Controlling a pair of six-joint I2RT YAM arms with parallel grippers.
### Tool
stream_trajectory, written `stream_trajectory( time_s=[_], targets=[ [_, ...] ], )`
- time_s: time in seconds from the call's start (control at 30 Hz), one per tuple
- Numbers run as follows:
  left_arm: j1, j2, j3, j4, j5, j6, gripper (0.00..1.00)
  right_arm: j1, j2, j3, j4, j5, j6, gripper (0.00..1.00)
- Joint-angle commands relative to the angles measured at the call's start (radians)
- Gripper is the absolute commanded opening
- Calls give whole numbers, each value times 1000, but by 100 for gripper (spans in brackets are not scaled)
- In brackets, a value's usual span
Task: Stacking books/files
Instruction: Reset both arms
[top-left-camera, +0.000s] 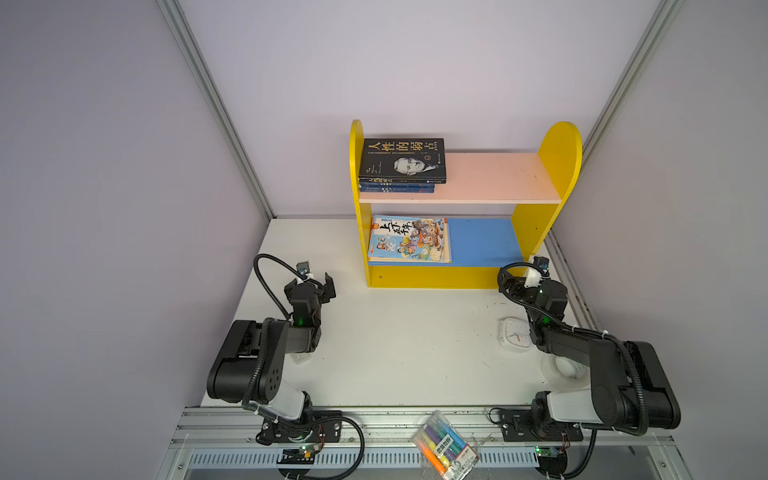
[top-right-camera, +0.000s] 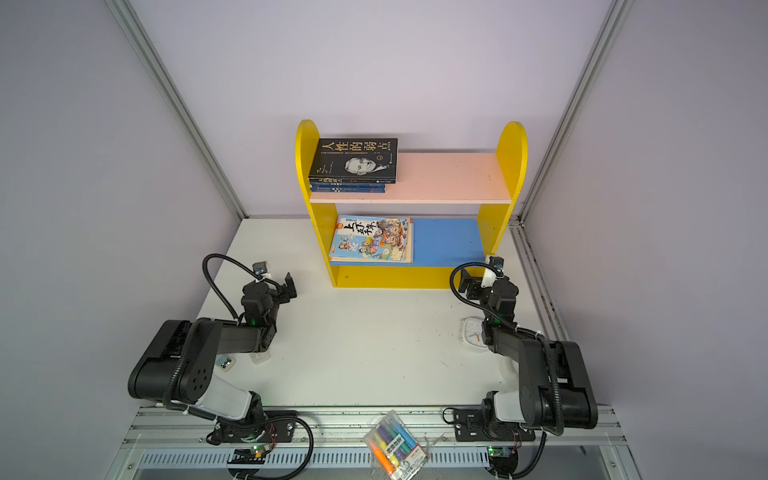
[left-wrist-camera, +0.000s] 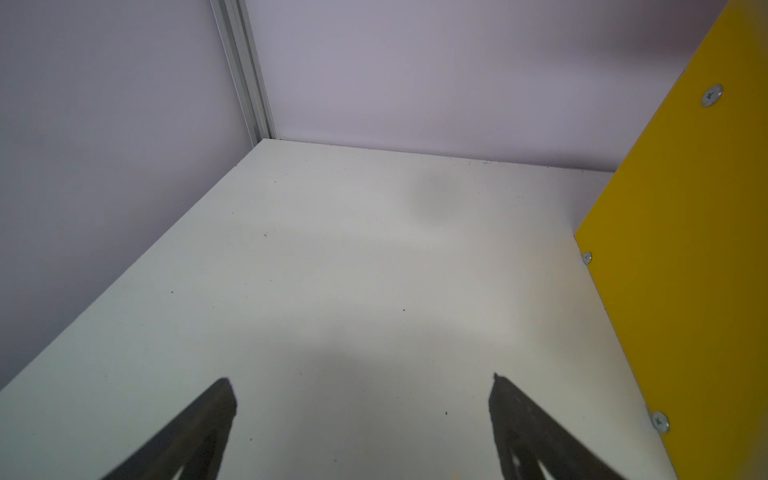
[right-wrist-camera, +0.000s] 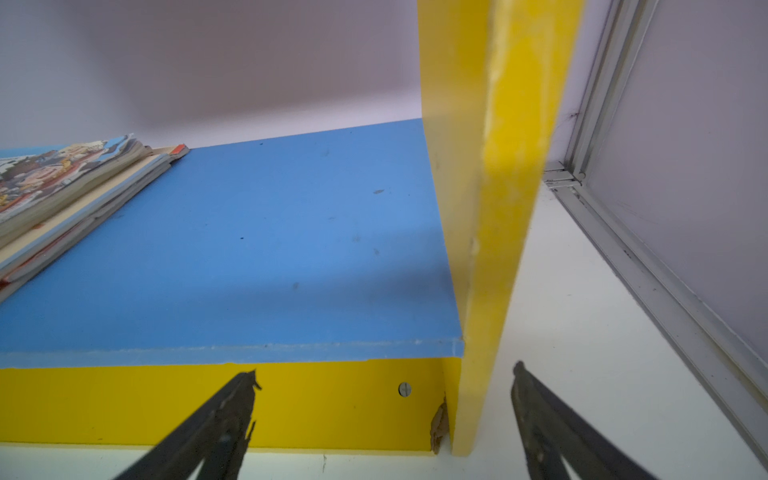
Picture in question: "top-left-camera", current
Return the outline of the light blue thin book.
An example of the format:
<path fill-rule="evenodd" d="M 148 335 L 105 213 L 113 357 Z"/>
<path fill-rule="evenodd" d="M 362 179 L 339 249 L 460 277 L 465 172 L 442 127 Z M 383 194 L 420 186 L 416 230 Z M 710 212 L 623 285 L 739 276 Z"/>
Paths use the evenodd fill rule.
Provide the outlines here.
<path fill-rule="evenodd" d="M 445 218 L 375 215 L 368 260 L 386 263 L 451 263 Z"/>

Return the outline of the dark blue bottom book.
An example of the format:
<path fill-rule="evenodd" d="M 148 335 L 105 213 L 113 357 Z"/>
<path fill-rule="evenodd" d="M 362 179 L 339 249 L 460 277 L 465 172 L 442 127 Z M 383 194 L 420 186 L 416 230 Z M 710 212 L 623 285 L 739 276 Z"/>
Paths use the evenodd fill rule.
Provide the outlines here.
<path fill-rule="evenodd" d="M 385 183 L 360 183 L 359 191 L 361 193 L 415 193 L 431 194 L 435 191 L 434 184 L 385 184 Z"/>

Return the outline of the black book gold lettering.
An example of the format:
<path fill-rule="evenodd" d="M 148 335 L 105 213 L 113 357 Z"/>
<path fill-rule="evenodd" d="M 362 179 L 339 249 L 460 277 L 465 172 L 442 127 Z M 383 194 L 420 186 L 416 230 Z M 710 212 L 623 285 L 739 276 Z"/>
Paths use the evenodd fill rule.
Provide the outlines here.
<path fill-rule="evenodd" d="M 447 181 L 444 139 L 365 139 L 358 178 L 385 184 L 444 184 Z"/>

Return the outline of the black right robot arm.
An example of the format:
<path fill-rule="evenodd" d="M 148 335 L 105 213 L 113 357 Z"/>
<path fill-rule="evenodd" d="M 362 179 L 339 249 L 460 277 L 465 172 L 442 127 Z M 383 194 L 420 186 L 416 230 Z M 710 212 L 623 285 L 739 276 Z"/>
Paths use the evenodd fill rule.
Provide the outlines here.
<path fill-rule="evenodd" d="M 550 276 L 547 258 L 501 267 L 497 286 L 507 300 L 525 309 L 538 350 L 589 369 L 585 389 L 536 394 L 531 413 L 537 436 L 545 437 L 559 423 L 633 436 L 680 425 L 681 407 L 654 347 L 565 323 L 568 289 Z"/>

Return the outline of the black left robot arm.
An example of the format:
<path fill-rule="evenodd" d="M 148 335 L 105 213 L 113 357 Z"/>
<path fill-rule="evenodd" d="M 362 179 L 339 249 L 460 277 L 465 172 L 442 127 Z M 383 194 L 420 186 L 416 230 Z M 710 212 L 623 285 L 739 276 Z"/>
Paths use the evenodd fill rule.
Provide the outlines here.
<path fill-rule="evenodd" d="M 284 286 L 285 301 L 268 285 L 260 269 L 263 260 L 293 275 Z M 281 316 L 232 322 L 208 373 L 207 395 L 271 420 L 308 423 L 310 395 L 283 379 L 284 365 L 288 356 L 311 354 L 319 346 L 322 307 L 336 297 L 334 280 L 328 274 L 315 279 L 307 262 L 291 266 L 266 253 L 256 255 L 253 272 Z"/>

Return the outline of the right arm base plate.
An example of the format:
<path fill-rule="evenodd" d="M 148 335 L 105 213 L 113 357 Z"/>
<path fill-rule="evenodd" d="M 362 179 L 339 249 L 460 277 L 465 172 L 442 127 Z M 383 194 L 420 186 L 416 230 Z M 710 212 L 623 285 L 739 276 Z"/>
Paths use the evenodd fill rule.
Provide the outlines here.
<path fill-rule="evenodd" d="M 580 442 L 584 434 L 578 423 L 553 420 L 545 404 L 549 391 L 536 394 L 530 406 L 492 407 L 489 421 L 497 426 L 505 442 Z"/>

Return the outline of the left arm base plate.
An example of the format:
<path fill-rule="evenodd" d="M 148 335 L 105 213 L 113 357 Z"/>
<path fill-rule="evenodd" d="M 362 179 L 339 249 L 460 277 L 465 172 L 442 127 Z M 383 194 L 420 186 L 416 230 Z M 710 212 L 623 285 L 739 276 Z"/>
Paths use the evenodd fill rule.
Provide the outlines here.
<path fill-rule="evenodd" d="M 265 415 L 255 435 L 255 441 L 261 445 L 338 443 L 341 438 L 340 410 L 312 411 L 298 420 Z"/>

